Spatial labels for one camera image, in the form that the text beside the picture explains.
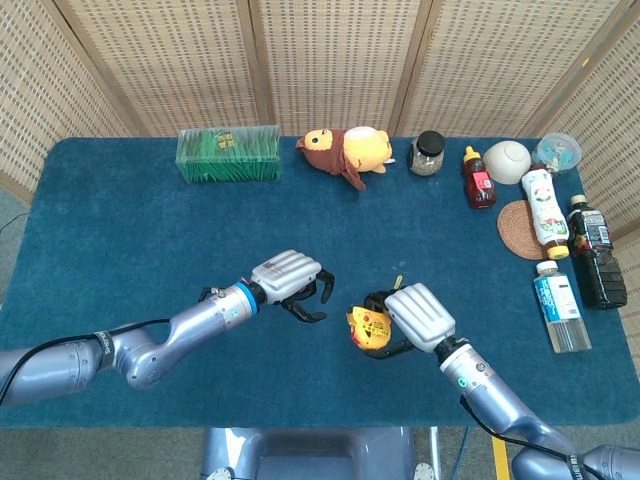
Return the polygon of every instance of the stuffed animal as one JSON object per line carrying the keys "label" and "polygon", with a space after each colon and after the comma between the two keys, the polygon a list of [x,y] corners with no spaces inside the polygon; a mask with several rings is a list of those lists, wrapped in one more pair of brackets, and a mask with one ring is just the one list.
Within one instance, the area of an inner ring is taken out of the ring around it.
{"label": "stuffed animal", "polygon": [[307,161],[331,175],[342,175],[358,190],[367,187],[359,172],[384,173],[391,159],[391,143],[387,132],[371,127],[344,130],[313,130],[298,140]]}

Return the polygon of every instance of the glass jar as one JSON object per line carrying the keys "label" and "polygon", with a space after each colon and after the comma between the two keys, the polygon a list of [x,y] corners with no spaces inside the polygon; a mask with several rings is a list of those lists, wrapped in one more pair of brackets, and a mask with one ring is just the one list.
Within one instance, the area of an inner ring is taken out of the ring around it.
{"label": "glass jar", "polygon": [[411,142],[409,169],[416,175],[433,175],[442,167],[444,159],[444,137],[427,130]]}

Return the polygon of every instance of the bottle cap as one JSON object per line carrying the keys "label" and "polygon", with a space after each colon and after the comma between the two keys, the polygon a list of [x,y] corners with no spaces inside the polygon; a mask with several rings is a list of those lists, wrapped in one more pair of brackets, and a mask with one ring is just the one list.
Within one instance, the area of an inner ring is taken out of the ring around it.
{"label": "bottle cap", "polygon": [[476,158],[480,158],[480,154],[478,152],[476,152],[473,147],[468,146],[466,148],[466,153],[464,154],[464,157],[462,158],[462,160],[464,160],[464,162],[468,162],[469,160],[473,160]]}
{"label": "bottle cap", "polygon": [[561,260],[569,256],[569,248],[565,246],[551,247],[547,249],[547,255],[551,260]]}
{"label": "bottle cap", "polygon": [[575,206],[579,203],[587,203],[587,197],[584,195],[574,195],[571,197],[571,206]]}
{"label": "bottle cap", "polygon": [[540,262],[538,265],[536,265],[536,271],[538,272],[538,275],[542,274],[543,271],[550,270],[552,268],[555,268],[556,270],[558,269],[558,264],[556,262],[554,262],[553,260],[547,260],[546,262]]}
{"label": "bottle cap", "polygon": [[422,155],[437,157],[444,150],[444,137],[438,132],[427,130],[420,134],[416,146]]}

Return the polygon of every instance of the dark bottle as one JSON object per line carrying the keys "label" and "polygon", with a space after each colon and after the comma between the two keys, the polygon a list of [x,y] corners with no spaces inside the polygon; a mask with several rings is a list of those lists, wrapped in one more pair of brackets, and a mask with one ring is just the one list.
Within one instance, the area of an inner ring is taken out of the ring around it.
{"label": "dark bottle", "polygon": [[627,289],[604,215],[589,207],[584,195],[571,197],[569,249],[582,301],[587,307],[619,308],[627,304]]}
{"label": "dark bottle", "polygon": [[462,172],[465,177],[465,190],[469,204],[473,208],[486,208],[496,203],[496,187],[489,177],[487,166],[480,154],[467,147]]}

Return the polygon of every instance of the woven coaster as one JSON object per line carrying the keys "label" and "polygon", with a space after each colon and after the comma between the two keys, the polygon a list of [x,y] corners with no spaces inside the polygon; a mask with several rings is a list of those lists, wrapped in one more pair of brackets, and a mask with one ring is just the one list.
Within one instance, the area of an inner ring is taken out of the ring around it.
{"label": "woven coaster", "polygon": [[502,209],[498,215],[498,232],[505,246],[519,257],[527,260],[547,258],[536,238],[531,209],[526,200],[511,202]]}

